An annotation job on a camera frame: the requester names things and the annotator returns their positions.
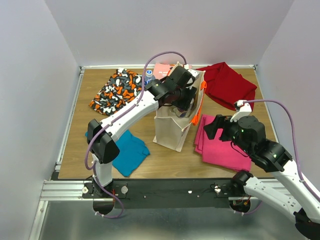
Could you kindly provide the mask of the beige canvas tote bag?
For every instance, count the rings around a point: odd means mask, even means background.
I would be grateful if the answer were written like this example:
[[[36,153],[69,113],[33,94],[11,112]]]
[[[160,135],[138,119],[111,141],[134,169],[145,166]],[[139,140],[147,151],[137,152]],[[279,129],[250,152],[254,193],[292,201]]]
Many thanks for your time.
[[[192,85],[196,88],[196,93],[188,110],[182,110],[171,104],[166,104],[156,110],[154,117],[155,137],[153,141],[177,152],[182,150],[190,126],[197,125],[201,117],[207,83],[204,80],[205,72],[196,71],[199,72],[199,76]],[[177,110],[180,112],[189,111],[190,115],[188,118],[179,118],[176,115]]]

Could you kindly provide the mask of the red bull can front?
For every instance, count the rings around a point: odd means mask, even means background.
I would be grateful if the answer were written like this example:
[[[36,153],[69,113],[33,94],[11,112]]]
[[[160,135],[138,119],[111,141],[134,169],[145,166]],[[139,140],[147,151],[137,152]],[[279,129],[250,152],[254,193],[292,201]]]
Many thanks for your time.
[[[179,118],[188,118],[190,116],[190,112],[189,111],[183,111],[182,112],[182,111],[177,110],[176,115]]]

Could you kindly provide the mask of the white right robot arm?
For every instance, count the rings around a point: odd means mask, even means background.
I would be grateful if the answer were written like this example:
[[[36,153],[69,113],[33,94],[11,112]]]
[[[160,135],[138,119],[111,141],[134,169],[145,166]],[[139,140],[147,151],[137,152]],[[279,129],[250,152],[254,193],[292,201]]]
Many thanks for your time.
[[[280,143],[266,138],[264,124],[252,115],[232,121],[231,116],[219,114],[210,124],[204,126],[210,140],[215,138],[219,129],[222,130],[220,141],[239,147],[256,166],[266,173],[271,173],[291,196],[267,186],[245,170],[232,178],[230,191],[236,196],[246,193],[258,198],[294,221],[295,228],[307,239],[318,240],[320,201],[299,179],[297,163],[288,151]]]

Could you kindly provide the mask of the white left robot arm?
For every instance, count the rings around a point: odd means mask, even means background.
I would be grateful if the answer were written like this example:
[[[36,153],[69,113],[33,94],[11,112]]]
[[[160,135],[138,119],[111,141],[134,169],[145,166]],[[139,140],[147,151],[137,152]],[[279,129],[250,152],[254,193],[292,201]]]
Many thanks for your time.
[[[155,79],[128,106],[122,108],[111,117],[88,124],[88,152],[93,157],[93,191],[101,198],[107,197],[111,191],[112,162],[120,150],[116,141],[133,124],[149,113],[161,107],[173,106],[184,116],[196,115],[200,88],[196,86],[200,80],[200,72],[185,69],[176,65],[170,74],[163,79]]]

